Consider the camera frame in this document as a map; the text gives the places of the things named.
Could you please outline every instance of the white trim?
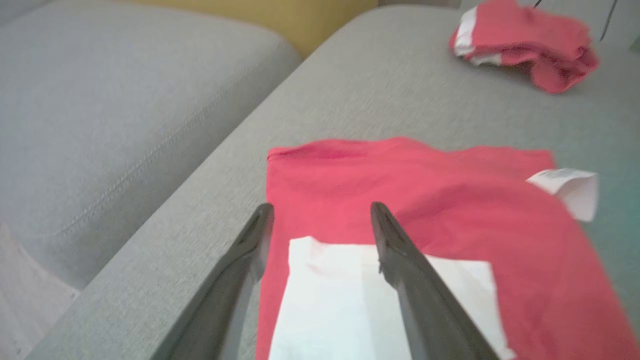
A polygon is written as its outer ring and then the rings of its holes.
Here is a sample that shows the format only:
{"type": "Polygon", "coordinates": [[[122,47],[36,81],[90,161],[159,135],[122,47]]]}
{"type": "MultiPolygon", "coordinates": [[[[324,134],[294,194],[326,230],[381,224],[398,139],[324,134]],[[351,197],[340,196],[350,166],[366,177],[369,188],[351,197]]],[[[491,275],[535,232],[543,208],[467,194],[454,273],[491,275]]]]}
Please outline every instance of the white trim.
{"type": "Polygon", "coordinates": [[[460,26],[453,46],[453,53],[456,56],[464,56],[476,50],[472,43],[472,34],[476,27],[476,10],[477,6],[465,12],[460,18],[460,26]]]}
{"type": "Polygon", "coordinates": [[[502,65],[502,54],[487,54],[487,55],[479,55],[474,56],[469,59],[469,62],[478,66],[484,63],[490,63],[494,65],[502,65]]]}
{"type": "MultiPolygon", "coordinates": [[[[460,18],[460,26],[456,34],[456,41],[453,45],[453,53],[456,56],[464,56],[473,53],[476,47],[473,45],[473,33],[477,22],[477,6],[465,12],[460,18]]],[[[482,63],[491,63],[494,65],[502,64],[501,54],[487,54],[473,56],[469,62],[478,66],[482,63]]]]}

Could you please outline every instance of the sofa cushion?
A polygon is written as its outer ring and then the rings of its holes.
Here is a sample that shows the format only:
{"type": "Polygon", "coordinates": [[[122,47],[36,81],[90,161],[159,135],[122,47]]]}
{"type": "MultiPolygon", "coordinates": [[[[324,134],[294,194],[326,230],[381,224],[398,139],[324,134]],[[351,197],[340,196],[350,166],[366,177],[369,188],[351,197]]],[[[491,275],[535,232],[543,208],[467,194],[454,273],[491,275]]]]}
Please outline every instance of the sofa cushion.
{"type": "Polygon", "coordinates": [[[0,0],[0,26],[50,0],[0,0]]]}
{"type": "Polygon", "coordinates": [[[0,29],[0,218],[83,288],[299,64],[279,35],[116,1],[0,29]]]}
{"type": "MultiPolygon", "coordinates": [[[[628,69],[640,58],[599,47],[596,72],[550,95],[527,76],[451,54],[459,19],[452,10],[390,6],[338,31],[151,216],[30,359],[150,359],[265,200],[269,149],[333,137],[551,149],[561,166],[599,172],[600,208],[586,229],[638,329],[640,74],[628,69]]],[[[256,301],[239,359],[255,357],[256,301]]]]}

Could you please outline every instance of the sofa seam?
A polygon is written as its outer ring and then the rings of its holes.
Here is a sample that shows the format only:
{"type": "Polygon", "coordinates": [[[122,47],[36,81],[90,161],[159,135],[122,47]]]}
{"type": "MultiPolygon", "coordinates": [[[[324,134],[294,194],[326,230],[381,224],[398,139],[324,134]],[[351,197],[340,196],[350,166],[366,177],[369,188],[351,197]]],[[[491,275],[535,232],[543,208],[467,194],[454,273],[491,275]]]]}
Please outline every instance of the sofa seam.
{"type": "MultiPolygon", "coordinates": [[[[276,56],[280,54],[280,50],[283,47],[288,47],[288,44],[286,44],[282,39],[279,39],[278,45],[275,48],[273,48],[270,51],[263,52],[268,54],[265,58],[263,58],[261,61],[258,61],[257,63],[247,66],[247,69],[245,69],[240,75],[234,77],[232,80],[227,82],[224,89],[228,90],[229,88],[232,88],[235,84],[238,84],[240,80],[245,79],[248,74],[252,74],[257,69],[261,68],[268,60],[272,60],[273,58],[276,58],[276,56]]],[[[215,103],[216,100],[219,100],[220,97],[222,96],[222,93],[223,92],[220,92],[218,96],[213,97],[214,101],[210,102],[210,104],[215,103]]],[[[181,138],[181,136],[188,129],[192,128],[197,124],[201,124],[202,119],[200,119],[199,121],[194,121],[194,119],[197,119],[199,115],[201,115],[206,110],[206,108],[207,108],[207,105],[202,106],[200,109],[198,109],[198,111],[194,113],[194,116],[192,116],[187,121],[183,122],[174,132],[167,135],[149,153],[144,155],[139,162],[137,162],[133,167],[129,168],[129,170],[120,179],[118,179],[114,183],[114,185],[109,187],[104,193],[102,193],[102,195],[100,195],[100,197],[97,200],[95,200],[89,206],[84,208],[82,212],[80,212],[80,214],[76,215],[72,220],[70,220],[67,224],[65,224],[60,230],[55,231],[53,233],[49,233],[49,234],[43,234],[43,235],[37,234],[33,236],[24,235],[23,237],[28,238],[30,240],[39,240],[44,238],[52,238],[52,237],[60,236],[62,234],[73,233],[76,229],[80,228],[81,225],[91,220],[96,213],[98,213],[110,202],[110,200],[120,195],[122,191],[118,191],[119,189],[122,189],[125,185],[129,184],[131,181],[136,179],[137,176],[140,173],[142,173],[149,165],[153,164],[153,162],[163,153],[163,148],[166,145],[175,143],[179,138],[181,138]]]]}

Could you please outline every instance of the black cable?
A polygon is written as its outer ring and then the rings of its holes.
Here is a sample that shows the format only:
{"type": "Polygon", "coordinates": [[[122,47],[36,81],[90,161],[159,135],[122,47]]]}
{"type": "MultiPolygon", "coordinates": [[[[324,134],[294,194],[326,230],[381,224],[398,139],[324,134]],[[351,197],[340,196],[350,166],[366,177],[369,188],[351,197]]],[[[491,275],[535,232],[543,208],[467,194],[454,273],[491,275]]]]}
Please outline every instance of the black cable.
{"type": "Polygon", "coordinates": [[[607,17],[607,22],[604,24],[604,30],[602,31],[602,37],[600,37],[600,41],[604,39],[604,35],[607,33],[607,29],[609,28],[609,21],[611,21],[611,15],[613,15],[613,10],[616,8],[618,4],[618,0],[613,0],[613,5],[611,6],[611,10],[609,10],[609,16],[607,17]]]}

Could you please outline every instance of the white paper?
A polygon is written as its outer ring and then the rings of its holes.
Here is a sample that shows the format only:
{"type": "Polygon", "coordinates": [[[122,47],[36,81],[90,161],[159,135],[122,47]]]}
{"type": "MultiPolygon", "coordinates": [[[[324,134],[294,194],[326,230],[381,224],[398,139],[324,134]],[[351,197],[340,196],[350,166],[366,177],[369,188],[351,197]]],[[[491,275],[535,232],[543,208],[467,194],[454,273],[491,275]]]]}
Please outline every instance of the white paper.
{"type": "MultiPolygon", "coordinates": [[[[427,256],[502,360],[507,345],[491,264],[427,256]]],[[[270,360],[411,360],[397,292],[378,272],[374,245],[311,236],[289,244],[285,288],[270,360]]]]}

